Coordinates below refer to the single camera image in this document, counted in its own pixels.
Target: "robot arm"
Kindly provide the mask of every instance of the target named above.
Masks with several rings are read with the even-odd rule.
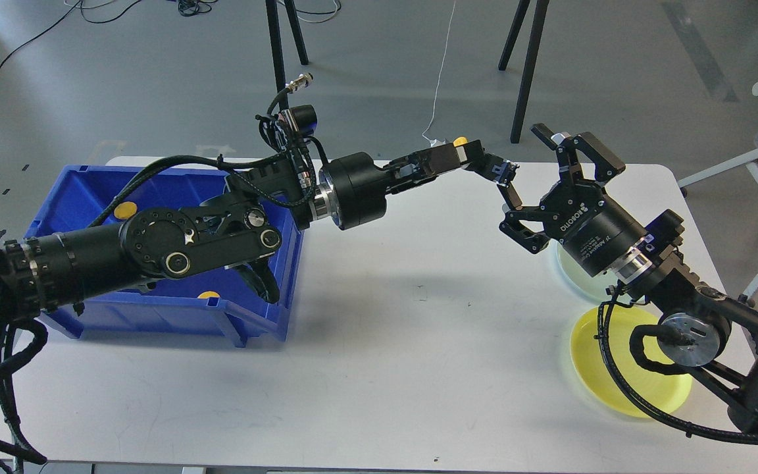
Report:
[[[658,421],[683,429],[687,435],[758,444],[758,312],[709,287],[686,266],[678,249],[683,232],[679,216],[666,210],[643,227],[607,195],[605,184],[622,173],[625,166],[594,136],[553,134],[542,124],[535,125],[532,131],[557,153],[560,179],[538,206],[524,207],[519,200],[506,199],[508,210],[500,230],[532,253],[544,249],[548,240],[557,240],[590,276],[613,272],[619,279],[620,291],[633,300],[644,297],[655,304],[662,317],[656,325],[636,328],[631,337],[634,359],[644,369],[661,374],[692,375],[728,405],[728,416],[742,433],[683,422],[659,412],[644,399],[640,401],[641,397],[632,398],[634,394],[628,393],[632,389],[617,380],[617,369],[611,368],[608,348],[603,354],[608,370],[638,407]],[[578,151],[595,164],[594,179],[584,178]],[[533,233],[521,221],[541,222],[543,231]],[[745,327],[755,344],[755,363],[747,375],[715,360],[724,351],[731,322]],[[600,323],[602,352],[604,331]],[[646,336],[657,337],[659,347],[674,363],[649,360],[644,354]]]

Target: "white table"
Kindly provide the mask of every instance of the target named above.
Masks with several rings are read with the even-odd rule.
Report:
[[[556,179],[554,164],[523,164],[515,186],[536,202]],[[686,261],[721,288],[670,171],[629,165],[608,190],[643,224],[682,215]],[[455,171],[388,201],[383,219],[346,232],[313,223],[285,343],[53,333],[15,377],[25,434],[52,461],[758,472],[758,447],[688,439],[584,390],[568,339],[594,304],[560,276],[554,245],[530,255],[497,230],[492,183]],[[720,360],[746,372],[735,329]],[[676,414],[733,429],[700,386]]]

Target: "metal connector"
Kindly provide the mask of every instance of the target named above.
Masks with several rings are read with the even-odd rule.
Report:
[[[302,72],[297,76],[297,79],[286,84],[286,89],[289,90],[289,93],[295,93],[300,89],[309,87],[309,84],[312,84],[313,79],[312,73]]]

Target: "tripod leg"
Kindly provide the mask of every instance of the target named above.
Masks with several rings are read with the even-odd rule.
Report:
[[[282,60],[282,39],[280,39],[280,16],[276,11],[276,0],[265,0],[265,9],[268,11],[268,34],[271,36],[271,57],[274,59],[274,81],[276,92],[286,87],[286,67]],[[280,108],[288,108],[288,98],[283,95],[280,99]]]
[[[291,33],[294,35],[294,44],[297,45],[297,56],[300,57],[300,63],[306,66],[309,63],[309,57],[306,54],[306,43],[303,42],[303,31],[300,30],[300,20],[297,18],[297,9],[294,7],[294,0],[283,0],[286,4],[286,14],[288,22],[291,24]]]
[[[526,19],[528,6],[531,2],[532,0],[520,0],[520,4],[517,5],[517,13],[515,13],[514,22],[511,24],[511,31],[508,32],[508,40],[505,41],[502,57],[499,58],[499,71],[505,71],[508,67],[508,61],[511,60],[511,53],[514,52],[517,36],[520,35],[520,28],[522,28],[522,22]]]
[[[534,67],[536,66],[536,55],[540,48],[540,38],[542,37],[542,27],[545,23],[545,10],[548,8],[548,0],[538,0],[534,9],[534,19],[532,21],[532,36],[528,40],[528,52],[526,53],[526,65],[522,69],[522,82],[520,83],[520,96],[517,99],[517,111],[514,113],[514,126],[511,129],[511,143],[520,143],[522,134],[522,123],[526,120],[526,108],[528,108],[528,94],[532,90],[532,81],[534,79]]]

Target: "concrete floor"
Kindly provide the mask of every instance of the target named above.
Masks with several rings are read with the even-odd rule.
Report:
[[[88,14],[109,18],[126,4]],[[515,5],[457,2],[427,135],[463,134],[508,159],[553,161],[529,132],[508,141],[528,27],[508,70],[496,63]],[[315,106],[316,135],[331,157],[393,159],[428,146],[420,133],[451,8],[446,0],[345,2],[337,18],[303,24],[312,62],[305,67],[283,18],[287,76],[307,70],[316,78],[291,104]],[[65,12],[61,2],[0,0],[0,62]],[[626,163],[659,163],[679,178],[753,147],[758,0],[558,0],[548,18],[526,129],[544,121],[555,131],[592,131]],[[677,31],[674,21],[682,22]],[[143,2],[100,25],[72,13],[0,72],[0,230],[21,236],[63,165],[122,154],[264,156],[253,115],[270,103],[272,83],[262,2],[220,2],[193,18],[180,17],[174,3]],[[739,294],[758,269],[758,188],[742,168],[691,186],[687,200],[724,287]],[[89,471],[49,465],[44,473]]]

